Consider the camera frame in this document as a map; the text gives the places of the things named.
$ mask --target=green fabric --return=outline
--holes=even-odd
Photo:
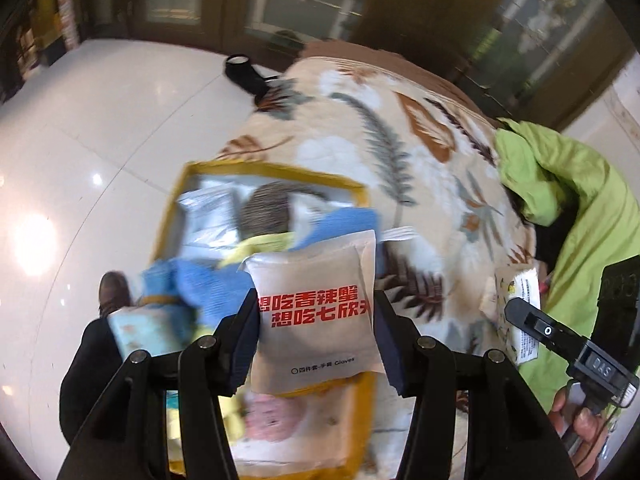
[[[640,254],[638,202],[622,176],[595,150],[544,126],[504,122],[526,140],[541,168],[578,195],[578,215],[562,245],[545,312],[576,332],[591,335],[604,267]],[[498,130],[502,138],[497,145],[500,165],[506,166],[504,171],[516,184],[524,185],[517,182],[517,168],[509,168],[520,163],[522,143],[506,133]],[[549,194],[546,196],[543,207],[548,211]],[[556,391],[568,380],[565,370],[566,362],[542,346],[537,359],[520,367],[546,410]]]
[[[502,183],[523,199],[521,213],[534,224],[549,226],[562,211],[566,195],[562,185],[538,164],[526,139],[498,130],[496,150],[508,153],[508,164],[499,167]]]

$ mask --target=glossy floor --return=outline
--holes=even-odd
[[[124,270],[136,288],[180,168],[252,111],[223,60],[88,41],[0,107],[0,421],[42,480],[68,450],[60,381],[101,275]]]

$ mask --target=floral blanket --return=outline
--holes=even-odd
[[[218,158],[293,164],[366,184],[381,228],[408,227],[385,242],[377,288],[423,335],[482,354],[495,341],[480,311],[494,270],[530,261],[535,248],[533,229],[500,184],[495,130],[460,97],[368,61],[299,60]],[[413,409],[385,379],[366,461],[381,479],[396,474]],[[453,476],[463,473],[462,396],[459,407]]]

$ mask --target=hand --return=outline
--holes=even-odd
[[[562,418],[560,413],[565,402],[566,388],[561,388],[558,390],[558,393],[556,393],[556,398],[554,399],[551,412],[549,413],[549,420],[558,434],[562,433],[566,425],[564,418]],[[582,443],[580,444],[578,451],[576,451],[571,457],[571,460],[574,463],[575,471],[580,477],[586,475],[591,470],[593,465],[596,463],[598,453],[600,453],[604,446],[608,435],[607,430],[600,432],[604,423],[604,418],[601,415],[593,415],[588,408],[582,408],[574,418],[574,430],[582,439]],[[591,449],[591,445],[596,437],[598,441],[595,446],[593,446],[593,449]]]

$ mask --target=metal bolt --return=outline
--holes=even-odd
[[[134,364],[139,364],[146,359],[146,352],[144,350],[136,350],[129,356],[129,361]]]
[[[487,357],[494,363],[501,363],[502,361],[504,361],[504,354],[499,350],[496,350],[495,348],[489,350]]]
[[[206,350],[207,348],[211,348],[215,344],[216,344],[216,338],[212,335],[204,335],[198,339],[198,346],[203,350]]]
[[[436,340],[428,335],[423,335],[418,338],[418,346],[423,350],[431,350],[436,348]]]

